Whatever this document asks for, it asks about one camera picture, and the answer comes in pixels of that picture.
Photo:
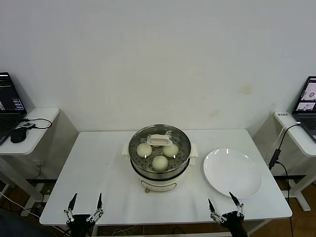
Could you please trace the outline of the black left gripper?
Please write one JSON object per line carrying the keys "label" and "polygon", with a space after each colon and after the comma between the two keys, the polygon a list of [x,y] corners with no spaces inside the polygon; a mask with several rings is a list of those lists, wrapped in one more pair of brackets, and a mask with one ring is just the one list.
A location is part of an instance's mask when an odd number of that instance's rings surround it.
{"label": "black left gripper", "polygon": [[86,235],[91,237],[95,222],[97,222],[104,213],[102,209],[102,193],[99,194],[96,211],[90,216],[89,214],[76,214],[73,216],[73,209],[76,203],[77,195],[77,193],[74,194],[67,209],[64,209],[64,213],[67,218],[66,224],[70,229],[71,237],[85,237]]}

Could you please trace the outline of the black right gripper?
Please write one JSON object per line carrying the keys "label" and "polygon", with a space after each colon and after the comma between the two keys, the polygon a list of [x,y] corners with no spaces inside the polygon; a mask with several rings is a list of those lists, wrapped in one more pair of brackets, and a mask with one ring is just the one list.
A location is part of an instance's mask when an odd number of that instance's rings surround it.
{"label": "black right gripper", "polygon": [[231,192],[229,192],[229,194],[235,206],[237,207],[236,211],[225,213],[221,217],[215,211],[215,208],[211,200],[208,199],[210,218],[213,219],[218,224],[221,224],[221,226],[227,228],[230,231],[232,237],[247,237],[247,232],[242,225],[244,221],[244,213],[243,213],[244,204],[240,203],[238,198],[235,197]]}

